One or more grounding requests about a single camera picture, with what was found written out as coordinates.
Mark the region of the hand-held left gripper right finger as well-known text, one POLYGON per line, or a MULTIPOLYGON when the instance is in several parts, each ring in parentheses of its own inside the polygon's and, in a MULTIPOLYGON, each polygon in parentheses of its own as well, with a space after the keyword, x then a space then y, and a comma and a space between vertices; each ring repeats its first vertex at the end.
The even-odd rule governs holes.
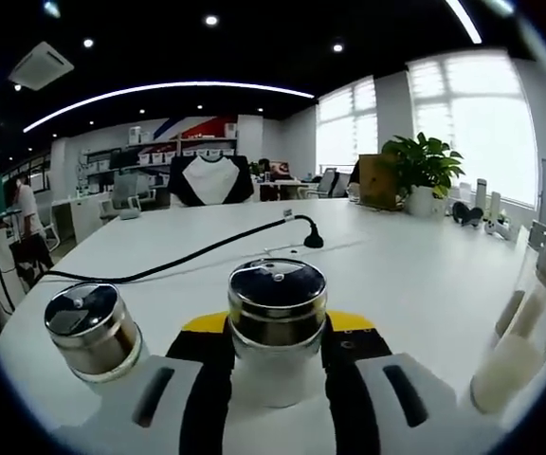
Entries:
POLYGON ((494 424, 407 354, 393 354, 366 318, 328 311, 321 340, 338 454, 484 454, 494 424))

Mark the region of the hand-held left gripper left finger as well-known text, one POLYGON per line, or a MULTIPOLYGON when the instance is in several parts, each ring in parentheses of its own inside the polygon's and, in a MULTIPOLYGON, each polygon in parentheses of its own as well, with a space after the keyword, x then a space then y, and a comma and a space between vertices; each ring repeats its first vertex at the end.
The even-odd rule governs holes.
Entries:
POLYGON ((233 368, 227 313, 195 318, 165 355, 106 386, 83 424, 52 435, 77 454, 220 454, 233 368))

